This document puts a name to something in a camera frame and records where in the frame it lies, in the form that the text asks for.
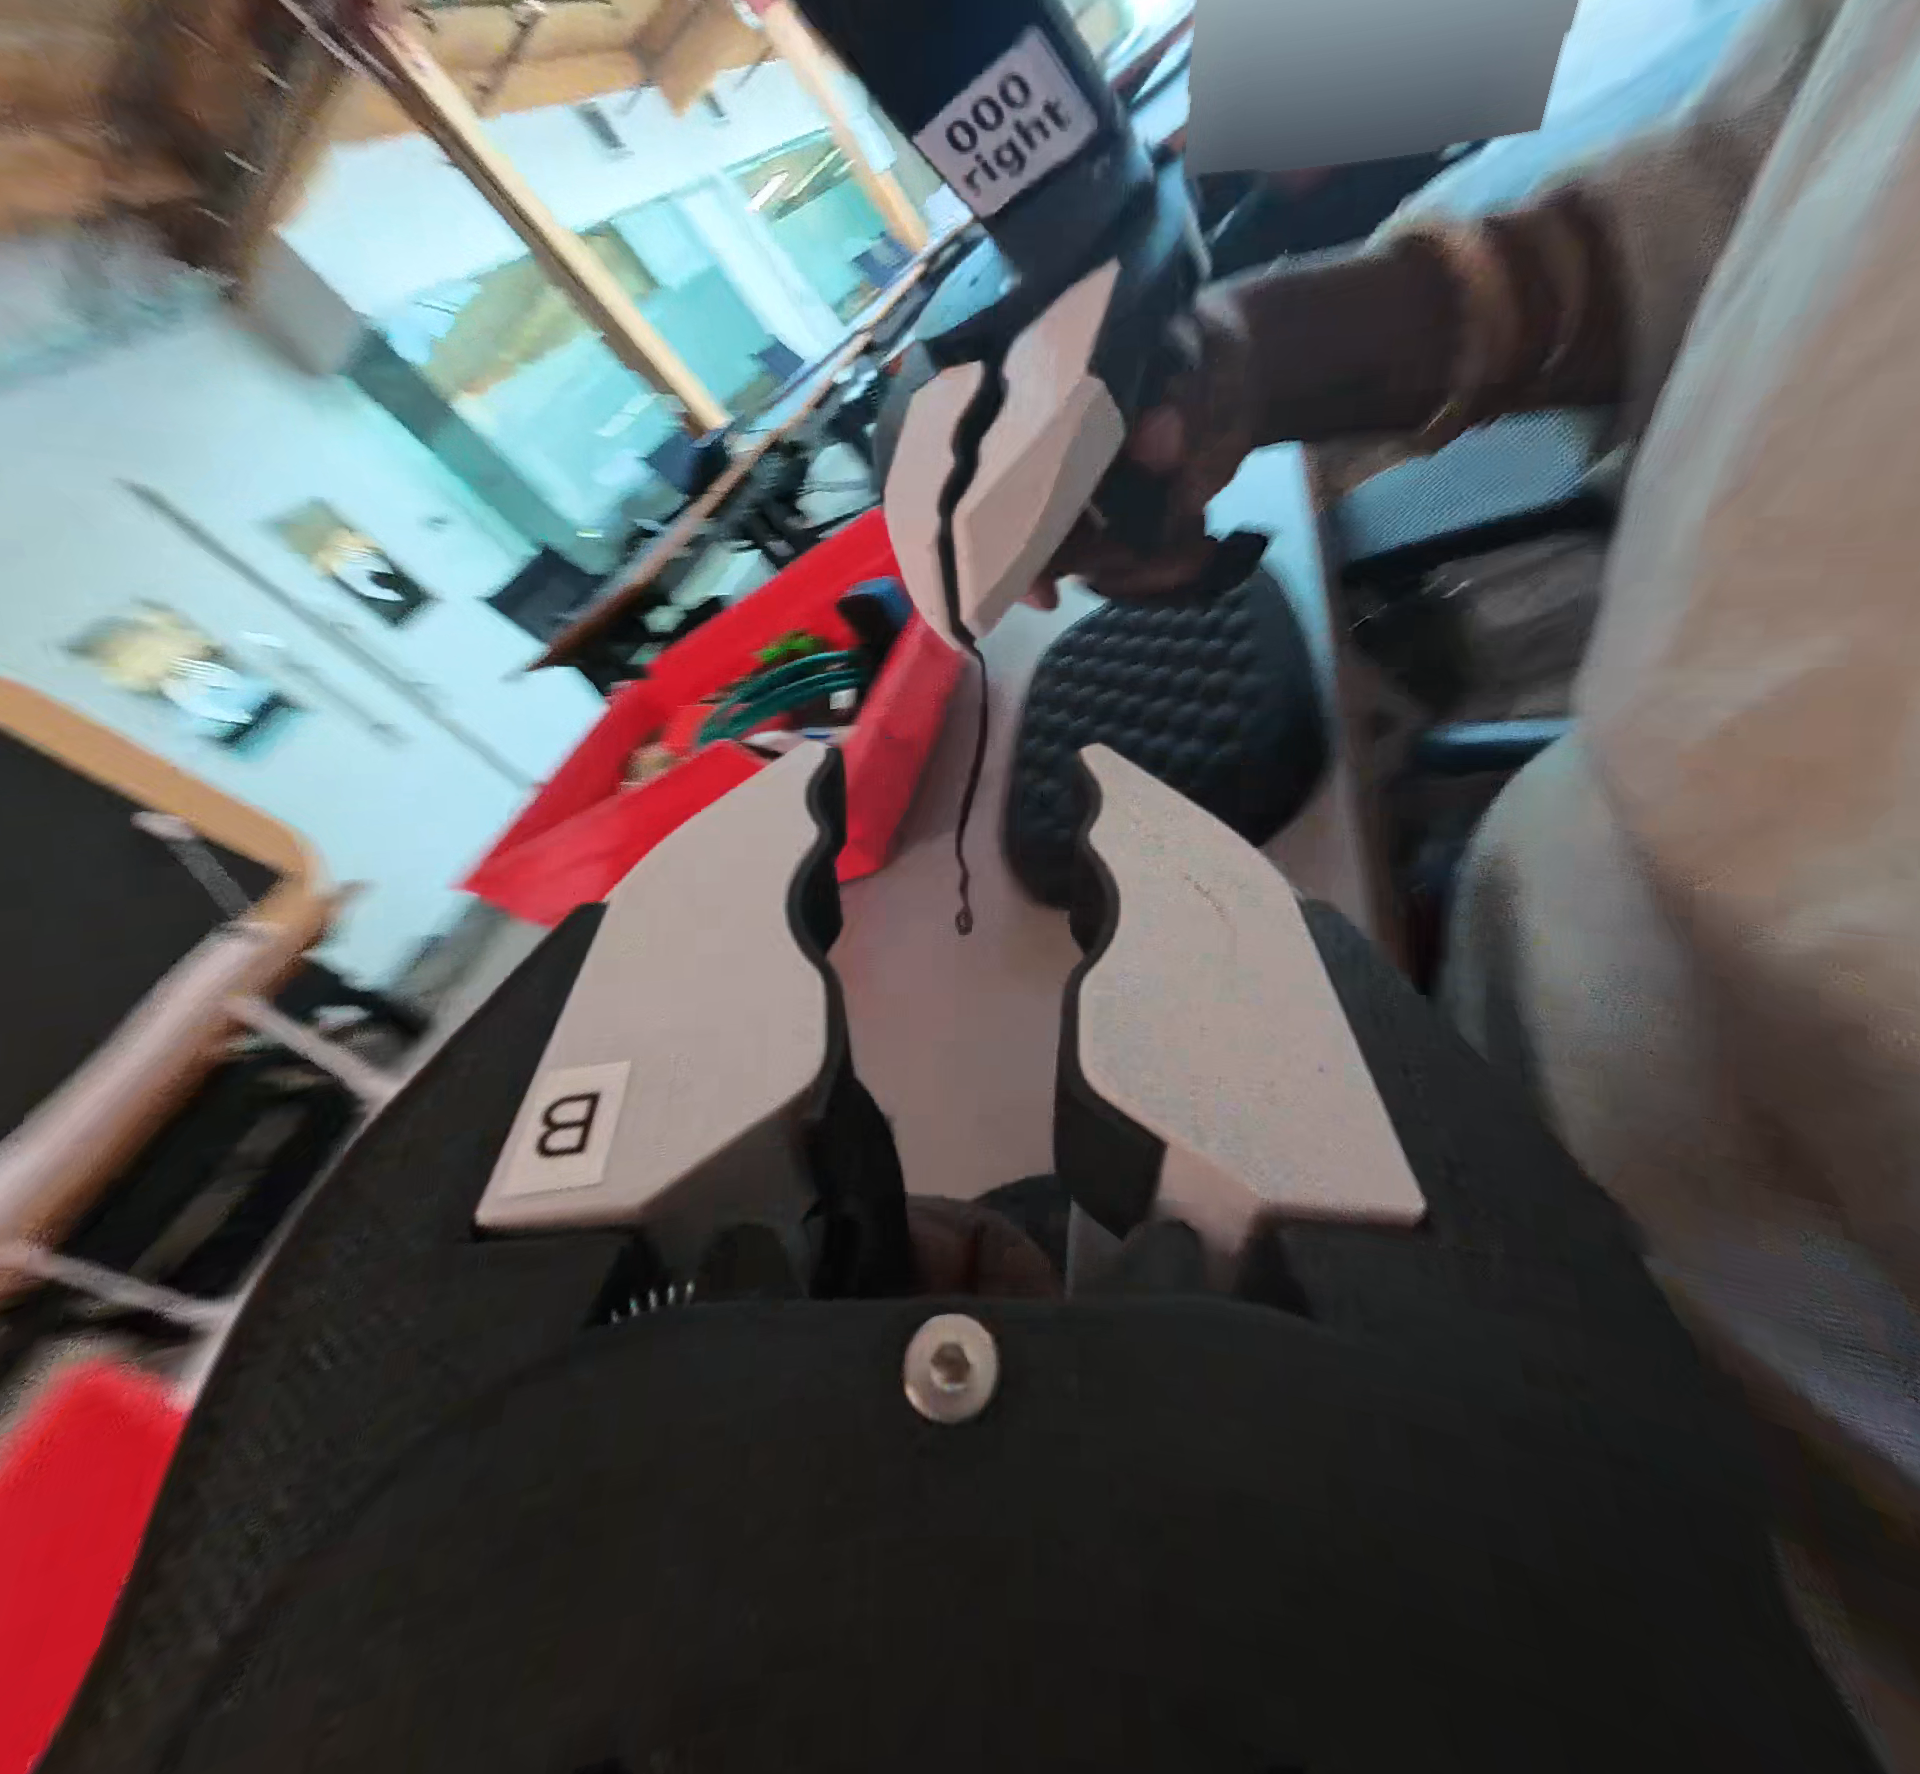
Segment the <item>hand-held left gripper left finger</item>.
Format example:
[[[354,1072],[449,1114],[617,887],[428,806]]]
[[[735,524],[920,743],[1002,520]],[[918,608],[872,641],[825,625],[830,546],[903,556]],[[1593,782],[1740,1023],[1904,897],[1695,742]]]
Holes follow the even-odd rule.
[[[844,769],[807,742],[599,910],[474,1225],[601,1234],[636,1296],[913,1290],[901,1152],[830,965]]]

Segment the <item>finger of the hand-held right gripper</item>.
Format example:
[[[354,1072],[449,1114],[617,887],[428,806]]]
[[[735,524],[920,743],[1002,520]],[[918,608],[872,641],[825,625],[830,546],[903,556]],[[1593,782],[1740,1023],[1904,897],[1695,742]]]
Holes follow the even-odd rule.
[[[1104,261],[1006,351],[998,413],[949,516],[955,625],[970,637],[1038,587],[1119,455],[1124,416],[1092,368],[1117,277]]]
[[[943,562],[943,494],[960,455],[961,418],[985,383],[983,365],[937,371],[904,407],[883,484],[883,516],[901,587],[940,641],[968,641]]]

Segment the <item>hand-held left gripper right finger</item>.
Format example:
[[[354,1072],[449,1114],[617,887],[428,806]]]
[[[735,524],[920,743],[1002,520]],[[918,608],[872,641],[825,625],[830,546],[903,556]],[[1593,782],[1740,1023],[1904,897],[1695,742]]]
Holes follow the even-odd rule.
[[[1411,1232],[1427,1195],[1291,880],[1121,756],[1076,758],[1053,1170],[1115,1242],[1185,1224],[1234,1282],[1289,1222]]]

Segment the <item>red plastic bin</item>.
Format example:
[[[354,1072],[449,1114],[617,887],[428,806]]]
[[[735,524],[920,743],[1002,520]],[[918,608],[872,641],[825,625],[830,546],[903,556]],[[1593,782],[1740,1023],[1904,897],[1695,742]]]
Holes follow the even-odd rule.
[[[855,633],[838,601],[899,573],[881,514],[862,512],[669,645],[638,681],[611,693],[518,820],[472,863],[461,892],[533,925],[555,925],[578,906],[607,897],[647,851],[769,763],[736,742],[694,750],[696,707],[745,679],[786,635],[848,650]],[[841,880],[889,863],[960,672],[960,653],[911,617],[838,739],[847,799]]]
[[[3,1441],[3,1767],[69,1712],[130,1580],[187,1402],[111,1358],[56,1373]]]

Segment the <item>person's right forearm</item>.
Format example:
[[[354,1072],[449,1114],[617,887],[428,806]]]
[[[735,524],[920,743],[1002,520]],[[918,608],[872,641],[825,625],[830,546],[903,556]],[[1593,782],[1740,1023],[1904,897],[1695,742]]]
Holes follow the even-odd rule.
[[[1405,438],[1436,451],[1478,424],[1597,411],[1625,388],[1625,284],[1576,191],[1405,220],[1361,252],[1279,274],[1264,441]]]

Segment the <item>person's right hand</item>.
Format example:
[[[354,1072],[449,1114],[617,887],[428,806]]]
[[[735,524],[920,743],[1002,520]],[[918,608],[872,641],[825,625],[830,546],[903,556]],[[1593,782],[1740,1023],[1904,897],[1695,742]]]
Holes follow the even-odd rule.
[[[1204,287],[1169,323],[1173,369],[1157,400],[1129,428],[1122,457],[1164,494],[1154,544],[1128,548],[1115,527],[1085,512],[1051,562],[1058,576],[1113,601],[1185,593],[1209,581],[1218,541],[1212,497],[1238,465],[1281,441],[1276,407],[1302,378],[1295,320],[1305,272],[1271,266]]]

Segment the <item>long office desk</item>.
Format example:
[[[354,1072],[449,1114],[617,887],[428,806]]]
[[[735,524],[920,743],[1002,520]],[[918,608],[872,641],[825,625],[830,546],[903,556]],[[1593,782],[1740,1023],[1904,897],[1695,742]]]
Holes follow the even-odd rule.
[[[927,274],[940,277],[954,260],[963,257],[979,232],[975,224],[951,226],[924,252],[913,255],[869,310],[855,320],[850,333],[830,347],[823,359],[799,371],[765,416],[738,433],[727,433],[728,457],[724,470],[673,516],[663,534],[651,540],[636,559],[627,562],[610,582],[594,593],[583,608],[569,615],[541,655],[515,671],[514,679],[564,668],[583,672],[594,660],[594,650],[610,631],[627,615],[647,604],[644,597],[651,589],[658,587],[660,578],[680,559],[707,544],[717,516],[728,509],[735,492],[746,484],[761,455],[790,436],[807,431],[817,409],[833,396],[843,376],[876,347],[881,324],[897,316],[903,304],[924,285]]]

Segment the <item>black bumpy cushion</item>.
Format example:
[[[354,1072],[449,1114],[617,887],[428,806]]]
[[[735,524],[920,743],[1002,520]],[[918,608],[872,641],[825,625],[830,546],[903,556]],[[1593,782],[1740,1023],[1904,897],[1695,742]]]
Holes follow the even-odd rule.
[[[1021,891],[1066,910],[1088,796],[1078,753],[1107,746],[1253,846],[1310,806],[1331,737],[1310,637],[1261,563],[1182,602],[1107,602],[1028,681],[1002,851]]]

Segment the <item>wooden column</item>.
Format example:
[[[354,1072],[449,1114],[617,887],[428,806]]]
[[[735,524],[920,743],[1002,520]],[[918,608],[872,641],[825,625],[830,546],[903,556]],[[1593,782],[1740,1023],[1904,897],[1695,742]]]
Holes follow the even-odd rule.
[[[654,392],[673,399],[690,433],[705,436],[724,428],[732,420],[724,403],[640,314],[606,261],[542,202],[490,136],[455,77],[414,32],[374,20],[356,46],[366,77],[380,83],[415,127],[438,144],[601,336],[611,356]]]

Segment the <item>person's beige clothing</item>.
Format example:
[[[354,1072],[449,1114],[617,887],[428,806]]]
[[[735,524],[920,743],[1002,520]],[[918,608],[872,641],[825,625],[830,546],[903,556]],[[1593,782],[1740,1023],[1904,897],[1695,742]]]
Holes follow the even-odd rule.
[[[1460,944],[1689,1317],[1914,1521],[1919,0],[1771,0],[1540,202],[1619,260],[1634,465]]]

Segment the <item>white door with window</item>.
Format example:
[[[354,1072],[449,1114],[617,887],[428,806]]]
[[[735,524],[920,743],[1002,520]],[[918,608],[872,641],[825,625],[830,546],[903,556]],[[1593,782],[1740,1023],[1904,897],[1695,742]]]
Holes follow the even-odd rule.
[[[5,565],[5,676],[31,683],[299,830],[366,904],[453,897],[506,782],[368,679],[335,674],[264,599],[191,597],[157,559],[91,587]]]
[[[293,635],[370,691],[366,724],[396,743],[428,729],[515,796],[559,763],[589,724],[583,683],[525,674],[533,641],[474,595],[419,582],[386,548],[321,497],[281,500],[264,519],[196,512],[180,497],[123,477],[120,490],[183,546],[277,608],[285,630],[254,641],[282,664]]]

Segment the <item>black panel with wooden rim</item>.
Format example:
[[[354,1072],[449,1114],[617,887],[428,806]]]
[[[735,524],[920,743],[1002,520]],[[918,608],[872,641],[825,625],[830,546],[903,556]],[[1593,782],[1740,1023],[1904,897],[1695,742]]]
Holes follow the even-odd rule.
[[[328,931],[334,889],[294,828],[23,683],[3,683],[3,1109],[10,1135],[67,1083],[227,910],[136,824],[168,815],[241,914],[285,944],[268,988]]]

